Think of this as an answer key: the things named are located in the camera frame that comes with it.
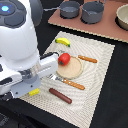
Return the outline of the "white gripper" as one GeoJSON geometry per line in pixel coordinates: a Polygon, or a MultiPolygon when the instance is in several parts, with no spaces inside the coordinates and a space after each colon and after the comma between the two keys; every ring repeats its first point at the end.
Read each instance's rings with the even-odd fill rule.
{"type": "Polygon", "coordinates": [[[0,57],[0,100],[19,98],[41,85],[41,78],[51,75],[58,69],[57,52],[44,54],[32,68],[24,71],[9,69],[0,57]]]}

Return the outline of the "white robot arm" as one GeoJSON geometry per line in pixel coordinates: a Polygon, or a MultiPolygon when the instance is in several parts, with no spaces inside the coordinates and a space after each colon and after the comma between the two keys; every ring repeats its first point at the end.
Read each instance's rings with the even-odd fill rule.
{"type": "Polygon", "coordinates": [[[35,27],[40,0],[0,0],[0,100],[19,98],[41,85],[58,69],[58,54],[40,58],[35,27]]]}

